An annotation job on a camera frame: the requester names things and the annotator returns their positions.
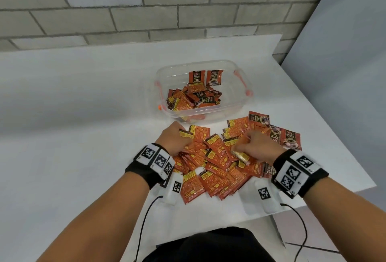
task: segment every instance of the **brick wall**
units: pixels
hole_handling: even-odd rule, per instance
[[[281,62],[319,0],[0,0],[0,50],[282,33]]]

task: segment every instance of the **floor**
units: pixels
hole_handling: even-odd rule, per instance
[[[249,229],[259,243],[268,251],[276,262],[292,262],[299,246],[283,244],[277,234],[276,227],[270,216],[238,223],[235,226]],[[138,261],[142,261],[154,248],[143,248],[138,254]],[[135,253],[125,252],[122,262],[132,262]],[[331,253],[316,249],[303,248],[297,262],[345,262],[345,259],[337,253]]]

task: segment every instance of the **wristband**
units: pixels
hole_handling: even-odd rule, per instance
[[[151,189],[156,184],[168,179],[175,165],[166,149],[159,144],[148,144],[138,152],[125,172],[140,175]]]
[[[272,177],[273,184],[292,199],[296,195],[304,197],[317,181],[329,175],[311,157],[293,149],[283,152],[273,167],[277,171]]]

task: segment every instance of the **black shirt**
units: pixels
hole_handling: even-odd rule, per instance
[[[162,244],[143,262],[239,262],[250,260],[275,262],[249,230],[228,227]]]

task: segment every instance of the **hand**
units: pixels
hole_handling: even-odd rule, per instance
[[[177,155],[193,141],[191,138],[180,136],[179,129],[185,130],[178,122],[173,122],[162,131],[161,136],[155,142],[165,148],[171,156]]]
[[[236,143],[234,147],[232,147],[232,150],[245,152],[249,156],[262,162],[268,162],[271,165],[279,155],[286,151],[280,144],[259,131],[250,130],[243,137],[250,137],[250,141],[242,138],[239,140],[239,143]]]

